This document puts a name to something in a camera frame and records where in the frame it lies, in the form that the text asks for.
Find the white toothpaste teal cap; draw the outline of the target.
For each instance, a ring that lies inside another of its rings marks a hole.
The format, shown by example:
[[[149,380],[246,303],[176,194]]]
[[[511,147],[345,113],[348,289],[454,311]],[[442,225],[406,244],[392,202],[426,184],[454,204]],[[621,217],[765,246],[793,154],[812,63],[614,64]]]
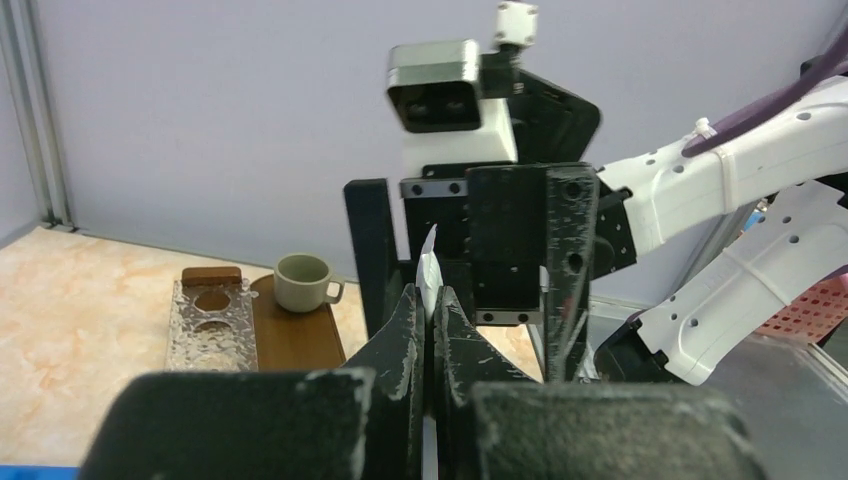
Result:
[[[426,319],[433,318],[438,301],[438,291],[444,281],[441,266],[435,253],[438,225],[434,224],[427,233],[421,248],[415,285],[421,293]]]

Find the white ceramic cup cork base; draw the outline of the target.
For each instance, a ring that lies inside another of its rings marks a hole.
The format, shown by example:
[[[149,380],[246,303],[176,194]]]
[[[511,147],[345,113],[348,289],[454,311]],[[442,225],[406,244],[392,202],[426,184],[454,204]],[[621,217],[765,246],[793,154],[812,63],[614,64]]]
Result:
[[[289,254],[279,259],[273,283],[277,304],[293,313],[308,313],[323,305],[339,303],[346,284],[327,262],[306,253]]]

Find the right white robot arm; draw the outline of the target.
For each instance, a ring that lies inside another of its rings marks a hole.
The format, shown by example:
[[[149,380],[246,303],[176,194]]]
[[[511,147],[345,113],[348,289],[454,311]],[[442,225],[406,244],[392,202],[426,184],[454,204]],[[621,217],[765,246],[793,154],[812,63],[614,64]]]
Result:
[[[583,163],[470,169],[436,196],[416,242],[445,233],[444,281],[483,322],[541,318],[546,372],[571,374],[594,279],[704,220],[729,221],[711,261],[594,352],[616,382],[704,383],[742,340],[847,268],[847,67],[803,66],[790,87],[724,123],[594,171]]]

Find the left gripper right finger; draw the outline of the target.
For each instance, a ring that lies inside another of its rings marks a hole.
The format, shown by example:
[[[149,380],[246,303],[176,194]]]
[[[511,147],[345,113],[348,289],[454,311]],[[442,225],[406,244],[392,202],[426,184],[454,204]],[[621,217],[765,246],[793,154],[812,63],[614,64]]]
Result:
[[[455,292],[433,316],[442,479],[762,479],[736,409],[673,384],[540,383],[467,320]]]

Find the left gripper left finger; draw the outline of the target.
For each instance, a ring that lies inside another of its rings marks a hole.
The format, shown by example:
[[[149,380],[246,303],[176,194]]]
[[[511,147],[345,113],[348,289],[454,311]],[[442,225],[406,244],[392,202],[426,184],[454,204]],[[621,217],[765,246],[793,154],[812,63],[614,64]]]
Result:
[[[418,479],[424,311],[407,285],[343,366],[165,372],[116,398],[83,479]]]

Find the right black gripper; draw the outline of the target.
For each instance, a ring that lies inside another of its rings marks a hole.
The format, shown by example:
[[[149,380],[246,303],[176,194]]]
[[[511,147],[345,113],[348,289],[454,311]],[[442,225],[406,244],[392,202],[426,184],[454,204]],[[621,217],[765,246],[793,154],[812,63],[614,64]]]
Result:
[[[427,163],[403,180],[411,246],[437,230],[435,252],[475,322],[513,325],[537,314],[546,265],[544,378],[573,382],[585,357],[589,283],[636,262],[624,202],[578,162],[601,123],[591,102],[529,73],[516,53],[482,57],[486,93],[505,100],[518,161]],[[385,179],[343,189],[365,324],[373,337],[403,291]]]

